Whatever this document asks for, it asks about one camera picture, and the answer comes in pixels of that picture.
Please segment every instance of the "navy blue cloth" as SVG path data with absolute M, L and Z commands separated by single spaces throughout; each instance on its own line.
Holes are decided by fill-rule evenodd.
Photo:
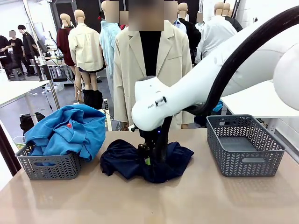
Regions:
M 151 183 L 164 183 L 183 175 L 194 152 L 173 142 L 168 145 L 164 163 L 150 159 L 147 165 L 145 158 L 137 149 L 124 140 L 112 142 L 100 159 L 103 173 L 111 176 L 118 171 L 127 180 L 134 176 L 143 176 Z
M 36 145 L 31 156 L 67 155 L 91 161 L 105 140 L 105 115 L 86 105 L 65 106 L 25 133 Z

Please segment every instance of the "maroon dress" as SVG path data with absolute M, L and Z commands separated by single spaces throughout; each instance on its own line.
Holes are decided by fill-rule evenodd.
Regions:
M 64 63 L 68 66 L 74 66 L 75 63 L 71 58 L 71 51 L 69 46 L 69 34 L 71 28 L 66 27 L 64 29 L 59 29 L 57 33 L 57 47 L 64 55 Z

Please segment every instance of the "blazer lapel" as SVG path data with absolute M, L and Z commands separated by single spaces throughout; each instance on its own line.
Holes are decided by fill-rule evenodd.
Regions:
M 172 43 L 170 40 L 172 37 L 174 37 L 172 24 L 169 21 L 164 21 L 164 31 L 161 32 L 159 44 L 156 76 L 159 76 L 162 65 L 172 47 Z
M 129 31 L 128 35 L 131 36 L 131 39 L 129 40 L 129 45 L 135 55 L 135 58 L 139 64 L 139 67 L 142 70 L 144 77 L 146 77 L 145 63 L 139 31 Z

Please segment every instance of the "basket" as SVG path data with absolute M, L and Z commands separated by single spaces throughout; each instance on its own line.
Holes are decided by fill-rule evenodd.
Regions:
M 15 156 L 31 180 L 71 180 L 79 175 L 82 161 L 77 154 L 28 156 L 30 151 L 26 145 Z
M 207 117 L 207 141 L 222 175 L 275 176 L 285 146 L 250 115 Z

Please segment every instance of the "beige blazer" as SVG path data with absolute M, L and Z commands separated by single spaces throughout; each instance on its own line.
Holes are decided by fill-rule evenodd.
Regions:
M 71 58 L 85 71 L 97 71 L 103 68 L 100 35 L 86 24 L 80 23 L 69 34 Z
M 139 31 L 125 28 L 116 36 L 114 55 L 114 119 L 133 125 L 131 112 L 135 104 L 135 82 L 146 77 Z M 177 27 L 164 21 L 161 33 L 156 76 L 167 86 L 174 85 L 192 69 L 189 41 Z M 194 116 L 181 112 L 171 128 L 193 122 Z

